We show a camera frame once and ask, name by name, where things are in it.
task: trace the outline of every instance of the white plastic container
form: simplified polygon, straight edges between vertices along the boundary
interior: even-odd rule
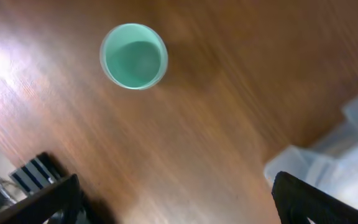
[[[358,209],[358,97],[343,112],[346,122],[315,145],[289,146],[272,159],[264,170],[269,184],[285,171]]]

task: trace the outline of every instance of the mint green cup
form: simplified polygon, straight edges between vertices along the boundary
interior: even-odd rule
[[[144,90],[164,76],[168,53],[161,37],[151,28],[141,24],[123,24],[104,38],[100,64],[117,85]]]

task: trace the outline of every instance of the transparent container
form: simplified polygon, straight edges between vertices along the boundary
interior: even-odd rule
[[[264,170],[270,185],[280,171],[358,209],[358,97],[343,112],[346,121],[310,148],[287,147]]]

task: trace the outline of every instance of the wooden table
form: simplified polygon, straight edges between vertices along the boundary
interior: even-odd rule
[[[155,87],[103,73],[113,27],[158,32]],[[0,0],[0,148],[47,151],[120,223],[279,223],[263,176],[358,94],[358,0]]]

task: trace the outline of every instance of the green cup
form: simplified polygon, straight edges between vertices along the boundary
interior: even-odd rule
[[[104,38],[100,64],[117,85],[144,90],[164,76],[168,53],[161,37],[151,28],[141,24],[123,24]]]

